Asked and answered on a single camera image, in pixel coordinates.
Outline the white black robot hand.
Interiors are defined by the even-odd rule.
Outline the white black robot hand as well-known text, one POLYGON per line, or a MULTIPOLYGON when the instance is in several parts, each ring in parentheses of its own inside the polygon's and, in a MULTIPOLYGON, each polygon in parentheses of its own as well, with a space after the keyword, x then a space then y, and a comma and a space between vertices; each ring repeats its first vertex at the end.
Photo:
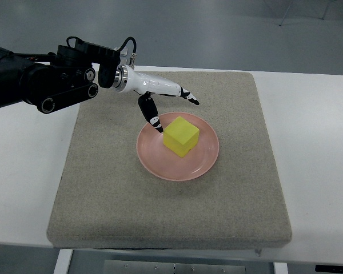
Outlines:
POLYGON ((197 98, 179 84, 160 76, 136 72, 128 65, 120 65, 117 68, 112 89, 116 92, 136 92, 139 95, 138 105, 142 115, 160 133, 163 132, 163 128, 157 107, 151 97, 153 94, 182 97, 199 105, 197 98))

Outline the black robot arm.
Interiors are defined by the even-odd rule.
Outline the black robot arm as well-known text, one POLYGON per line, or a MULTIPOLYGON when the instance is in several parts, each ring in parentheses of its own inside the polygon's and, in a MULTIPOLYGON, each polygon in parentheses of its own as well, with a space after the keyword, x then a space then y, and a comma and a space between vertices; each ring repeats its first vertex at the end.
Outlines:
POLYGON ((20 54, 0 47, 0 108, 25 102, 49 114, 110 88, 120 51, 75 39, 56 53, 20 54))

